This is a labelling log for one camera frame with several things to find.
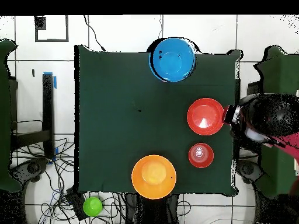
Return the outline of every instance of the table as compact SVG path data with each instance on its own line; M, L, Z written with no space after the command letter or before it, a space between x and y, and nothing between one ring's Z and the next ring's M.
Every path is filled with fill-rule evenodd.
M295 95L299 88L299 55L287 54L273 45L266 50L266 59L258 64L263 74L263 91ZM262 169L266 172L256 186L268 198L288 194L296 180L294 158L282 150L262 145Z
M75 180L79 191L134 193L134 165L155 154L169 159L176 170L173 193L235 195L230 127L200 136L189 128L186 114L202 97L216 99L223 106L235 103L239 86L235 64L240 56L238 50L230 55L196 54L190 77L165 83L152 74L147 52L92 52L77 46L79 172ZM188 160L189 149L198 142L214 151L214 161L205 169L195 168Z

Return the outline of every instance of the floor grout line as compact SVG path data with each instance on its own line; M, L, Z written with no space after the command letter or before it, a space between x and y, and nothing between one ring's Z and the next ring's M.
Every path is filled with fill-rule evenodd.
M89 48L89 15L87 15L87 23L88 23L88 26L87 26L87 28L88 28L88 48Z
M232 219L233 219L233 214L234 214L234 198L231 198L231 224L232 224Z
M238 15L236 16L236 46L235 46L235 49L237 49L237 41L238 41Z
M15 43L16 43L16 16L15 16ZM16 49L15 49L15 78L16 78ZM17 166L19 165L18 150L16 151L16 165Z
M74 62L74 60L63 60L63 59L50 59L50 60L43 60L43 59L15 59L15 60L8 60L8 62Z
M75 135L75 133L54 133L53 135Z
M238 15L236 15L236 44L235 44L235 49L237 49L237 44L238 44ZM234 198L231 197L231 224L232 224L233 214L234 214Z
M163 38L163 32L164 32L164 15L162 15L162 38Z
M42 204L25 204L27 206L41 206ZM179 204L180 207L189 207L189 204ZM191 207L231 207L231 205L197 205L197 204L191 204ZM255 208L255 205L234 205L234 207L248 207L248 208Z

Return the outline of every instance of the blue bowl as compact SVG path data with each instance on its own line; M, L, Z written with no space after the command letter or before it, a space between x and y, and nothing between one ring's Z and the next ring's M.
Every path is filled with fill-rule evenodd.
M154 75L165 82L178 82L187 78L195 67L195 54L181 38L167 38L149 55Z

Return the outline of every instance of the black border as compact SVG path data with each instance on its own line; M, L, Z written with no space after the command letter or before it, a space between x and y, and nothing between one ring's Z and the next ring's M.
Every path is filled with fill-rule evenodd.
M79 100L80 100L80 70L79 46L74 46L74 79L75 79L75 133L74 133L74 185L73 191L79 190Z

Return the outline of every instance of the black frame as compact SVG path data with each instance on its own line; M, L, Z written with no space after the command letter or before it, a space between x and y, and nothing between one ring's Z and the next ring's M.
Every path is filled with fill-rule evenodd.
M17 122L17 88L16 78L9 80L11 93L12 131L11 150L16 150L39 142L44 143L44 155L48 159L54 157L54 88L53 75L43 75L43 126L42 131L18 134Z

